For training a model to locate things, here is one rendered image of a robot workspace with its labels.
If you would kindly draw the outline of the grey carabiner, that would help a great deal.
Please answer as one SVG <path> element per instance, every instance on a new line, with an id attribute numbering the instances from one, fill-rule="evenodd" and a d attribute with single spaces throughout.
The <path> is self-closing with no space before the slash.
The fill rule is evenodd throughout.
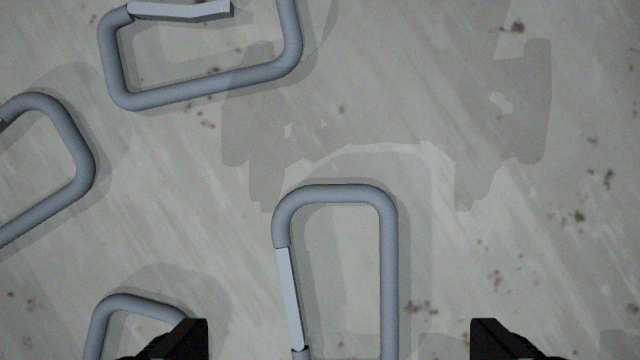
<path id="1" fill-rule="evenodd" d="M 201 23 L 234 18 L 230 0 L 195 5 L 130 2 L 106 13 L 97 27 L 97 41 L 110 98 L 127 111 L 142 111 L 215 93 L 280 79 L 298 64 L 303 37 L 295 0 L 276 0 L 284 50 L 275 60 L 188 81 L 131 93 L 126 87 L 116 32 L 141 20 Z"/>
<path id="2" fill-rule="evenodd" d="M 174 328 L 183 318 L 189 318 L 179 308 L 166 303 L 128 293 L 109 295 L 93 311 L 82 360 L 100 360 L 110 316 L 119 310 L 160 320 Z"/>
<path id="3" fill-rule="evenodd" d="M 392 199 L 369 184 L 312 184 L 294 189 L 281 199 L 272 216 L 271 237 L 287 313 L 293 360 L 311 360 L 305 345 L 290 245 L 294 213 L 311 203 L 356 203 L 373 206 L 379 215 L 380 360 L 399 360 L 398 215 Z"/>
<path id="4" fill-rule="evenodd" d="M 76 164 L 71 183 L 0 227 L 0 249 L 82 198 L 96 175 L 94 156 L 67 109 L 54 97 L 41 92 L 13 96 L 0 107 L 0 134 L 29 110 L 45 113 L 54 124 Z"/>

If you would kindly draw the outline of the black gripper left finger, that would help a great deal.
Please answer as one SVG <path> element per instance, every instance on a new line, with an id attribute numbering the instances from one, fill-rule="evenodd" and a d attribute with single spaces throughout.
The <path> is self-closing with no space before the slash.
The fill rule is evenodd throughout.
<path id="1" fill-rule="evenodd" d="M 136 356 L 116 360 L 209 360 L 207 320 L 184 318 L 170 333 L 155 337 Z"/>

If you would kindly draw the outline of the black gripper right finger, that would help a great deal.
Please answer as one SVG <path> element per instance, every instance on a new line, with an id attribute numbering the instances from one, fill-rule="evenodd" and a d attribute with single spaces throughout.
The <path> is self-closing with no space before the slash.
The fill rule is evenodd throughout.
<path id="1" fill-rule="evenodd" d="M 547 357 L 525 337 L 512 333 L 496 318 L 472 318 L 470 360 L 567 360 Z"/>

